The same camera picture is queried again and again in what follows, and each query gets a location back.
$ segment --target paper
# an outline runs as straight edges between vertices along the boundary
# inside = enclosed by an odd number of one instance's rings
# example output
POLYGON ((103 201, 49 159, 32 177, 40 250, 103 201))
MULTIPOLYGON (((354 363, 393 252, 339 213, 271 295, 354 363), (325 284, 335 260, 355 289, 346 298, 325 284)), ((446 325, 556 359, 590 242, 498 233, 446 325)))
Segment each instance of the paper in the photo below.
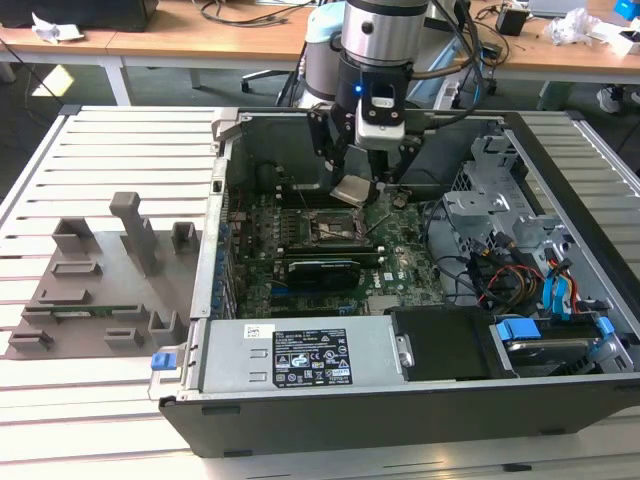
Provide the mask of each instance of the paper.
POLYGON ((526 10, 527 8, 529 8, 529 2, 518 2, 516 0, 513 0, 511 2, 511 8, 515 8, 518 10, 526 10))
POLYGON ((55 23, 49 23, 36 17, 35 13, 32 13, 31 16, 33 17, 33 27, 31 27, 31 30, 46 42, 57 45, 58 42, 84 38, 84 35, 80 33, 76 25, 56 25, 55 23))

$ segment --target motherboard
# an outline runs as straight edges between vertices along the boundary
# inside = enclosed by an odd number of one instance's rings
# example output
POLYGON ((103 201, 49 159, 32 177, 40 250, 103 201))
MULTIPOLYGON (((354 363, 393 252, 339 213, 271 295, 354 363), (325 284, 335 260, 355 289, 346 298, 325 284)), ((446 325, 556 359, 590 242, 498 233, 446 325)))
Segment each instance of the motherboard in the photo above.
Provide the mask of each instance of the motherboard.
POLYGON ((421 205, 387 194, 365 210, 300 198, 231 201, 238 318, 382 315, 443 302, 421 205))

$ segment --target warning label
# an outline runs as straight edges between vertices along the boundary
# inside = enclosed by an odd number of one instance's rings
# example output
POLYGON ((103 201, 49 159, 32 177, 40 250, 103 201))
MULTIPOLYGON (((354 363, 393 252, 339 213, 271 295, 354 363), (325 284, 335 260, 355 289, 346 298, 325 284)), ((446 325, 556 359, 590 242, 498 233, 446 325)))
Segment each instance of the warning label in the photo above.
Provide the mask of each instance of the warning label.
POLYGON ((278 388, 353 384, 346 330, 273 332, 273 383, 278 388))

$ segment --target slotted metal work surface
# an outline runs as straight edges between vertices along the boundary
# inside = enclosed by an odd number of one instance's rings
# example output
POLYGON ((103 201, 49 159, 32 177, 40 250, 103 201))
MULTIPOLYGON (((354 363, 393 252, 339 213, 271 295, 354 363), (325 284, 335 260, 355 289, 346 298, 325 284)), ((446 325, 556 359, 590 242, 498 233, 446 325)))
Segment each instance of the slotted metal work surface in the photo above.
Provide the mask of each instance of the slotted metal work surface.
MULTIPOLYGON (((0 208, 0 348, 53 252, 48 235, 61 215, 118 229, 108 212, 111 195, 135 190, 154 228, 178 218, 202 227, 212 111, 89 107, 55 122, 0 208)), ((597 162, 597 152, 585 158, 597 162)), ((584 192, 602 186, 582 183, 584 192)), ((623 182, 612 185, 626 191, 623 182)), ((618 234, 631 232, 625 228, 618 234)), ((640 468, 640 409, 576 435, 202 460, 147 399, 149 376, 146 358, 0 361, 0 477, 488 480, 506 478, 504 465, 517 463, 532 468, 510 474, 519 479, 622 479, 637 477, 640 468)), ((339 435, 339 412, 327 421, 336 422, 339 435)))
MULTIPOLYGON (((584 120, 572 120, 558 112, 527 112, 522 116, 596 222, 640 277, 640 182, 636 175, 584 120)), ((553 212, 551 202, 533 175, 527 181, 542 208, 553 212)))

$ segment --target circuit board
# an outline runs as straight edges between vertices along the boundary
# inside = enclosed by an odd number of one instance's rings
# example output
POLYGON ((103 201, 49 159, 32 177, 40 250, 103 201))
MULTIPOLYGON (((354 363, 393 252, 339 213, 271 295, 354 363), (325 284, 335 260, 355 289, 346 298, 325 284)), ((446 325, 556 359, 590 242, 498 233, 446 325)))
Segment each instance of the circuit board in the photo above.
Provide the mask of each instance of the circuit board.
POLYGON ((245 212, 230 213, 230 220, 238 318, 381 315, 394 306, 443 303, 440 281, 421 243, 416 204, 399 209, 382 194, 362 210, 286 209, 273 197, 260 196, 245 212), (370 262, 359 271, 354 288, 292 292, 278 274, 287 246, 312 249, 310 259, 322 260, 332 257, 329 247, 336 245, 352 246, 358 265, 364 265, 358 255, 370 262))

